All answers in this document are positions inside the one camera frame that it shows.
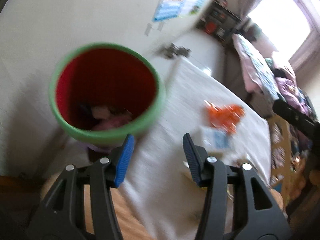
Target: blue gripper pad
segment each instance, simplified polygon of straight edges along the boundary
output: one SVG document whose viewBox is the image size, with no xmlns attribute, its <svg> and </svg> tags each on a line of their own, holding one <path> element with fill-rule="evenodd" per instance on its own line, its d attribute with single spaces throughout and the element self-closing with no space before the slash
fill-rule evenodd
<svg viewBox="0 0 320 240">
<path fill-rule="evenodd" d="M 116 176 L 114 183 L 116 187 L 124 181 L 125 174 L 128 169 L 128 165 L 134 149 L 134 137 L 132 134 L 128 134 L 121 147 L 121 153 L 116 165 Z"/>
<path fill-rule="evenodd" d="M 183 150 L 186 155 L 189 169 L 192 175 L 193 181 L 199 185 L 201 181 L 201 163 L 196 156 L 195 145 L 189 134 L 185 134 L 182 140 Z"/>
</svg>

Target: green rim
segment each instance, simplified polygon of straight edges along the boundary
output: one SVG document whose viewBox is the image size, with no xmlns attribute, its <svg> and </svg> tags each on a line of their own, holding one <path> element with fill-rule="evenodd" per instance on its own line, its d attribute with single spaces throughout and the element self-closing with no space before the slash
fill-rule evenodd
<svg viewBox="0 0 320 240">
<path fill-rule="evenodd" d="M 136 118 L 129 124 L 119 127 L 117 129 L 112 129 L 108 131 L 82 130 L 68 124 L 61 116 L 58 110 L 57 102 L 56 102 L 57 83 L 65 66 L 78 55 L 88 50 L 97 49 L 97 48 L 118 49 L 133 55 L 134 57 L 142 61 L 149 68 L 149 70 L 153 74 L 153 77 L 155 78 L 155 81 L 156 81 L 156 96 L 151 106 L 146 111 L 144 111 L 138 118 Z M 50 107 L 58 123 L 62 126 L 62 128 L 66 131 L 66 133 L 68 133 L 71 137 L 79 141 L 88 142 L 92 144 L 99 144 L 99 145 L 120 142 L 124 140 L 124 138 L 128 133 L 131 133 L 133 135 L 139 135 L 143 133 L 160 115 L 160 112 L 164 106 L 164 101 L 165 101 L 164 84 L 160 79 L 156 70 L 153 68 L 153 66 L 144 57 L 142 57 L 140 54 L 133 51 L 132 49 L 129 49 L 127 47 L 124 47 L 118 44 L 113 44 L 113 43 L 103 43 L 103 42 L 92 43 L 70 52 L 57 64 L 49 85 Z"/>
</svg>

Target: bright window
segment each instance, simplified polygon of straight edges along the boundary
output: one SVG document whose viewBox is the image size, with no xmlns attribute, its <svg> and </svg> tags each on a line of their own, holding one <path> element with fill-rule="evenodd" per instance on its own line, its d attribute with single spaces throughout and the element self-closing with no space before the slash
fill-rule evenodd
<svg viewBox="0 0 320 240">
<path fill-rule="evenodd" d="M 287 59 L 310 33 L 308 20 L 294 0 L 262 0 L 248 16 Z"/>
</svg>

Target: white tablecloth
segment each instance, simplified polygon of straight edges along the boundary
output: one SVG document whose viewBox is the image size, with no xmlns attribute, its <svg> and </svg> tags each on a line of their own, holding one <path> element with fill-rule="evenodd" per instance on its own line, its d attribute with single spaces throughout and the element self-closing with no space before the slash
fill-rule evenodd
<svg viewBox="0 0 320 240">
<path fill-rule="evenodd" d="M 271 170 L 269 129 L 242 100 L 185 58 L 178 59 L 166 86 L 163 114 L 137 144 L 120 190 L 151 236 L 191 240 L 199 223 L 195 213 L 203 207 L 205 192 L 181 173 L 186 160 L 182 137 L 199 125 L 208 125 L 204 100 L 244 107 L 245 117 L 234 135 L 235 150 L 223 162 L 231 165 L 247 153 L 266 184 Z"/>
</svg>

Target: orange cloth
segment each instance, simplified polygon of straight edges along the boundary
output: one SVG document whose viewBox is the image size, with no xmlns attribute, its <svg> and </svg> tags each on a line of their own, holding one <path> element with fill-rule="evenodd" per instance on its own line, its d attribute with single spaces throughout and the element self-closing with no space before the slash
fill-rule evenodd
<svg viewBox="0 0 320 240">
<path fill-rule="evenodd" d="M 216 128 L 223 128 L 227 133 L 236 133 L 236 125 L 244 116 L 244 109 L 239 105 L 229 105 L 224 108 L 216 107 L 207 102 L 210 123 Z"/>
</svg>

